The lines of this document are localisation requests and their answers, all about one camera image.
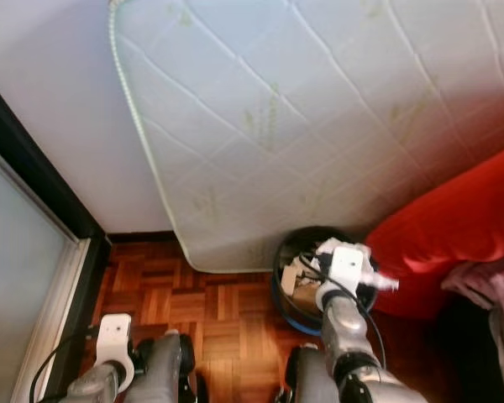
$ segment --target frosted glass panel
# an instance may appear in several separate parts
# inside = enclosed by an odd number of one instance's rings
[[[10,401],[68,242],[0,171],[0,403]]]

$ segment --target white wall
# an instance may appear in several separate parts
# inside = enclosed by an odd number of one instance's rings
[[[0,93],[107,232],[171,229],[113,66],[105,0],[0,0]]]

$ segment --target black cable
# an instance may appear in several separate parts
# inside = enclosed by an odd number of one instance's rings
[[[338,283],[338,281],[334,280],[329,275],[326,275],[321,270],[317,270],[315,267],[313,267],[309,262],[307,262],[303,254],[299,254],[299,260],[301,261],[302,264],[304,264],[308,269],[313,271],[316,275],[320,275],[325,280],[328,280],[334,285],[336,285],[346,296],[348,296],[350,299],[356,302],[356,306],[359,308],[360,314],[364,316],[373,327],[375,335],[377,336],[377,340],[379,341],[379,349],[381,351],[381,367],[383,369],[386,369],[386,354],[385,354],[385,344],[383,343],[383,337],[381,336],[381,332],[379,332],[379,328],[375,324],[373,317],[371,317],[370,313],[365,309],[364,305],[362,305],[362,302],[360,302],[359,299],[356,296],[354,296],[354,294],[351,291],[349,291],[343,285]]]
[[[32,385],[30,386],[29,403],[34,403],[35,386],[37,385],[37,380],[41,376],[43,369],[45,369],[45,367],[51,361],[51,359],[54,357],[54,355],[58,351],[60,351],[66,344],[68,344],[71,340],[74,340],[75,338],[78,338],[80,336],[86,337],[86,336],[92,335],[93,332],[97,333],[97,331],[98,331],[98,327],[89,327],[86,330],[82,330],[80,332],[73,333],[70,336],[68,336],[60,341],[60,343],[56,346],[56,348],[54,350],[52,350],[50,352],[50,354],[47,356],[45,361],[43,361],[43,363],[41,364],[41,366],[39,367],[39,369],[35,373],[34,378],[32,379]]]

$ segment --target baseboard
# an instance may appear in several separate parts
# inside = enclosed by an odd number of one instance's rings
[[[109,255],[110,243],[103,236],[91,239],[61,339],[90,325]],[[56,354],[45,396],[64,393],[78,376],[84,345],[85,341],[78,339]]]
[[[125,242],[167,242],[176,241],[173,231],[158,231],[154,233],[110,233],[107,235],[112,243]]]

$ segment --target red cushion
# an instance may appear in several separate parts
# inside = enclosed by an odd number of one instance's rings
[[[401,280],[375,309],[435,316],[447,301],[439,284],[449,270],[504,257],[504,151],[388,217],[366,244],[381,272]]]

